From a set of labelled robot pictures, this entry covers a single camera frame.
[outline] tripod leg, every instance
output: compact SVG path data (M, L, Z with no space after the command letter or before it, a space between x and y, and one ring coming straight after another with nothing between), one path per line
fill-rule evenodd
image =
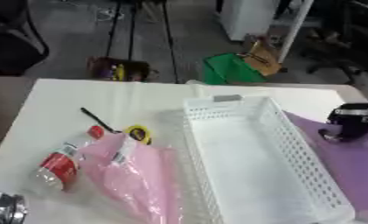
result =
M117 0L117 5L115 6L115 16L113 18L113 24L112 28L110 29L110 32L108 33L108 48L106 49L105 56L108 57L110 55L110 51L112 49L113 45L113 39L115 38L115 27L117 26L118 17L120 16L120 10L121 10L122 2L121 0Z
M174 69L174 76L175 76L176 84L178 84L179 83L179 77L178 77L178 73L177 73L176 55L174 53L174 40L171 36L169 15L168 15L168 12L167 12L167 6L166 6L167 3L166 2L167 2L167 0L164 0L162 2L164 26L165 26L166 32L167 32L167 39L168 39L169 47L170 47L171 62L173 64L173 69Z
M137 3L133 3L131 6L132 9L132 18L130 20L130 37L129 37L129 52L128 52L128 60L132 60L133 57L133 44L134 44L134 38L135 38L135 26L136 26L136 15L137 15Z

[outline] plastic basket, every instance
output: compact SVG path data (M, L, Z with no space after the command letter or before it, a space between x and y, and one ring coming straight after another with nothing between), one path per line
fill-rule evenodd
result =
M235 53L225 53L204 59L202 81L209 85L224 85L233 82L264 82L265 79Z
M354 219L349 201L269 97L193 99L184 110L186 149L178 151L181 163L193 167L185 175L198 180L192 183L201 192L206 223Z

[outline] bottle label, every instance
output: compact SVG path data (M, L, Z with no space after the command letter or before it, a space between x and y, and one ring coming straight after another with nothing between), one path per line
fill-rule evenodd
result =
M52 153L40 167L52 172L63 184L65 191L73 183L76 177L76 165L66 154Z
M122 147L115 154L113 161L121 165L128 160L130 154L135 149L137 141L130 136L126 136Z

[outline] concrete floor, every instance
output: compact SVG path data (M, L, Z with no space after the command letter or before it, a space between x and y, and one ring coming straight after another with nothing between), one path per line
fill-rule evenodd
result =
M34 1L31 12L52 53L47 61L27 73L29 77L88 79L87 59L103 56L110 22L97 20L98 10L113 7L108 0ZM198 80L202 59L219 53L242 51L240 43L232 43L214 15L214 0L171 0L169 6L171 29L175 39L177 68L180 82ZM128 55L128 7L125 18L116 29L112 57L126 59ZM162 14L158 22L150 23L144 13L137 19L134 59L148 61L160 74L156 82L173 82L170 51L166 42ZM305 84L344 84L347 79L336 69L321 69L307 74L306 67L313 63L298 56L299 47L293 48L284 66L288 73L269 77L270 82ZM368 97L368 74L357 77L356 88Z

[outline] green bin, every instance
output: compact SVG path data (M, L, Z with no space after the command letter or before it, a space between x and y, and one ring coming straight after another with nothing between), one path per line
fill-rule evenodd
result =
M251 68L235 53L224 53L204 59L202 81L208 85L232 82L265 82L260 72Z

